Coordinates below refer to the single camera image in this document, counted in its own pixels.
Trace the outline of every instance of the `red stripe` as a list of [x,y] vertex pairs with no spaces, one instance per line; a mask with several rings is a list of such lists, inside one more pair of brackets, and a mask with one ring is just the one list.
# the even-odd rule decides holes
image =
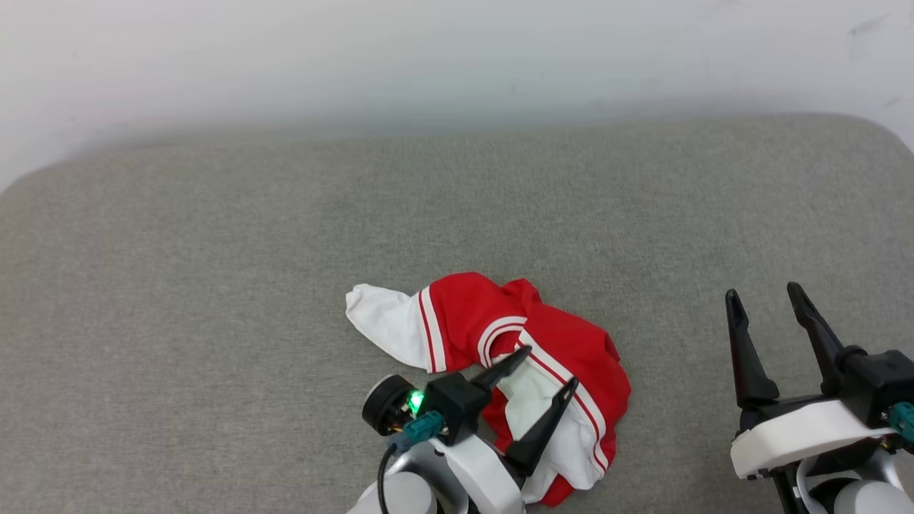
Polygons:
[[429,343],[429,362],[431,362],[431,372],[438,372],[438,367],[435,366],[435,352],[431,349],[431,331],[429,330],[429,321],[425,319],[425,307],[422,306],[422,293],[425,293],[425,290],[419,291],[419,310],[422,313],[422,323],[425,325],[425,341]]
[[489,337],[483,343],[483,355],[485,355],[487,357],[487,359],[486,359],[485,363],[480,362],[480,364],[488,364],[489,368],[492,367],[492,356],[489,355],[489,353],[492,351],[492,344],[495,342],[495,338],[497,337],[495,335],[495,332],[497,332],[505,327],[517,327],[517,332],[520,332],[521,330],[524,329],[524,325],[521,323],[505,323],[504,325],[499,325],[498,327],[495,327],[495,330],[492,331],[492,334],[490,334]]
[[[542,360],[537,359],[536,355],[533,355],[531,353],[530,358],[533,359],[537,364],[539,364],[543,369],[545,369],[546,371],[551,373],[552,376],[555,377],[556,379],[558,379],[559,382],[561,382],[563,384],[566,383],[565,379],[563,379],[561,377],[561,375],[559,375],[552,368],[550,368],[549,366],[544,364]],[[594,460],[594,462],[597,463],[597,466],[599,466],[600,469],[603,470],[603,473],[606,473],[606,466],[604,466],[603,463],[600,461],[600,459],[597,457],[597,444],[600,444],[600,429],[597,428],[597,422],[596,422],[596,420],[593,419],[593,414],[590,413],[590,411],[587,409],[587,406],[584,405],[584,402],[582,402],[580,400],[580,396],[578,396],[577,393],[574,393],[574,398],[575,398],[575,400],[578,401],[578,405],[580,405],[580,408],[584,410],[584,413],[587,414],[588,419],[590,419],[590,424],[593,425],[593,433],[597,439],[596,443],[594,443],[594,446],[593,446],[593,452],[592,452],[593,460]]]

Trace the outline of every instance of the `glowing led indicator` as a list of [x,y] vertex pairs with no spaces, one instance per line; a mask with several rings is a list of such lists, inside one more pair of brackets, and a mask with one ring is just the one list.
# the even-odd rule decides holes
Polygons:
[[412,415],[416,415],[419,412],[419,406],[422,405],[422,398],[425,397],[425,393],[422,391],[413,391],[409,395],[409,409],[412,411]]

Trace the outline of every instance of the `black cable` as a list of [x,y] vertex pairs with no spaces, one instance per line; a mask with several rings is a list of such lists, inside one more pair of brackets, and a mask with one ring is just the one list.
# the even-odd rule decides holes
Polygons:
[[388,504],[384,501],[384,472],[388,468],[390,457],[397,451],[397,445],[391,444],[381,457],[381,466],[377,468],[377,502],[381,504],[381,514],[390,514]]

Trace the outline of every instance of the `gray fabric surface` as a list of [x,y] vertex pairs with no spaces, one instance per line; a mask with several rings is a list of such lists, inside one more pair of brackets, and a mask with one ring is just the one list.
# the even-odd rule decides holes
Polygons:
[[38,172],[0,196],[0,511],[346,511],[382,451],[367,390],[427,377],[344,294],[464,270],[530,279],[629,373],[614,464],[556,512],[779,511],[729,463],[724,293],[785,396],[819,382],[789,280],[846,344],[914,355],[912,171],[872,124],[783,115]]

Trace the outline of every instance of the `white background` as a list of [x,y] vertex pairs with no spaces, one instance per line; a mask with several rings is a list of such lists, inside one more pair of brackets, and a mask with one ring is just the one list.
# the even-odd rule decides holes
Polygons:
[[0,0],[0,189],[226,139],[824,111],[914,145],[914,0]]

